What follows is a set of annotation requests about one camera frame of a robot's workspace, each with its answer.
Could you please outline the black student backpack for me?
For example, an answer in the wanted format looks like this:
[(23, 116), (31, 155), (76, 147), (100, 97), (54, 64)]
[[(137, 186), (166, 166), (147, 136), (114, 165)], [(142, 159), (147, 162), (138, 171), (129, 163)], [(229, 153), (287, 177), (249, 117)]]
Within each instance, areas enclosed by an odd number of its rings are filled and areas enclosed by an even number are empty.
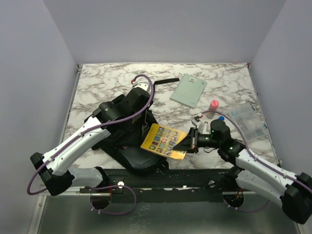
[(108, 126), (110, 136), (95, 144), (93, 151), (101, 149), (127, 170), (135, 174), (148, 174), (168, 167), (167, 159), (141, 149), (150, 127), (156, 119), (150, 109), (125, 122)]

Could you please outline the yellow cover book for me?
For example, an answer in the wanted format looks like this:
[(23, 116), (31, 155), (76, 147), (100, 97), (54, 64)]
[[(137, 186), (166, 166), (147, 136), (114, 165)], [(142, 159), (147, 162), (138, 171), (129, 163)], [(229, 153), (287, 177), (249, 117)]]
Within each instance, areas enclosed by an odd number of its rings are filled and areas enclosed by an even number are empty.
[(153, 123), (140, 147), (159, 156), (183, 160), (186, 152), (175, 151), (173, 148), (186, 136), (185, 132)]

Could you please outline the pale green notebook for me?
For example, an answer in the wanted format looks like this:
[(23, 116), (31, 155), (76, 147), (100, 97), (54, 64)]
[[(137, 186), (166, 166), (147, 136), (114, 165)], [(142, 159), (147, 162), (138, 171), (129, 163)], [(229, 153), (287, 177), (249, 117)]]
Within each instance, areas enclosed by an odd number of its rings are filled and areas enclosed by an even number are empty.
[(205, 80), (184, 74), (170, 100), (194, 109), (206, 85)]

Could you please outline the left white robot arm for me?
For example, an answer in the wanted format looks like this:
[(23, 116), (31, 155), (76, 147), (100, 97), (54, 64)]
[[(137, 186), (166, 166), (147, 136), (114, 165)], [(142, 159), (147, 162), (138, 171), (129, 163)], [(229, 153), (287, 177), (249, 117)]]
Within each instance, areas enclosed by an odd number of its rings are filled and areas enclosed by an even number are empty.
[(88, 186), (102, 193), (108, 187), (108, 176), (101, 167), (75, 170), (73, 163), (90, 148), (107, 140), (119, 144), (121, 138), (130, 140), (131, 133), (144, 132), (146, 117), (153, 103), (155, 89), (137, 84), (127, 95), (101, 103), (83, 125), (56, 148), (30, 160), (40, 176), (45, 190), (56, 196), (70, 187)]

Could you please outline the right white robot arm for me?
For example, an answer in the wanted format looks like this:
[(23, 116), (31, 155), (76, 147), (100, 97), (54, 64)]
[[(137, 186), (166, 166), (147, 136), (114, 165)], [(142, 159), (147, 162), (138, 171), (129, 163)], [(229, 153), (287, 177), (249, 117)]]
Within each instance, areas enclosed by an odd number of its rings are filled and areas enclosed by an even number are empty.
[(230, 128), (222, 120), (213, 120), (210, 133), (190, 128), (174, 150), (197, 153), (199, 148), (217, 148), (219, 156), (233, 167), (224, 179), (225, 187), (239, 187), (272, 201), (284, 214), (298, 224), (305, 224), (312, 215), (312, 178), (278, 167), (252, 152), (246, 144), (231, 137)]

